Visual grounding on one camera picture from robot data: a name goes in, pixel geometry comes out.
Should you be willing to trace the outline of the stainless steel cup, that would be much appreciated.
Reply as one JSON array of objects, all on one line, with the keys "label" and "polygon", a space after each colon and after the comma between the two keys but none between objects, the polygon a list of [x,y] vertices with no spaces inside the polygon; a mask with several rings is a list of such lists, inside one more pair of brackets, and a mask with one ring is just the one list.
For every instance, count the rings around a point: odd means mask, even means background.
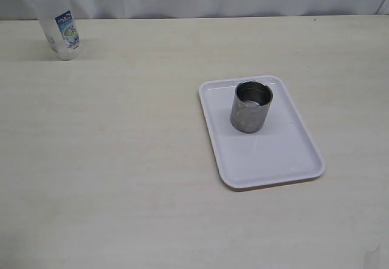
[{"label": "stainless steel cup", "polygon": [[269,86],[258,81],[243,81],[235,88],[230,113],[232,126],[244,133],[258,132],[264,125],[273,92]]}]

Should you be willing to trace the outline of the clear plastic pitcher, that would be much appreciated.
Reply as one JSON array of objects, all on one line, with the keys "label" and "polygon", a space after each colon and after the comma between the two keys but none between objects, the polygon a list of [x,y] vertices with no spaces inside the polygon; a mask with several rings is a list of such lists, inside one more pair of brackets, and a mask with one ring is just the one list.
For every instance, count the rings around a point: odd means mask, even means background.
[{"label": "clear plastic pitcher", "polygon": [[80,37],[70,0],[23,0],[32,9],[50,48],[64,61],[81,53]]}]

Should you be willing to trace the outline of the white plastic tray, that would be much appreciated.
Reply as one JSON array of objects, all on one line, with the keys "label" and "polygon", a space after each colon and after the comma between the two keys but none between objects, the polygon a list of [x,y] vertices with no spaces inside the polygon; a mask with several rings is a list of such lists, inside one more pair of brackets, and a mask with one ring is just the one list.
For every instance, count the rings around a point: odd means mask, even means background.
[{"label": "white plastic tray", "polygon": [[[274,95],[264,126],[252,134],[230,122],[235,88],[247,80],[269,86]],[[281,79],[262,75],[207,81],[199,87],[199,98],[219,176],[232,189],[307,181],[325,172],[325,159]]]}]

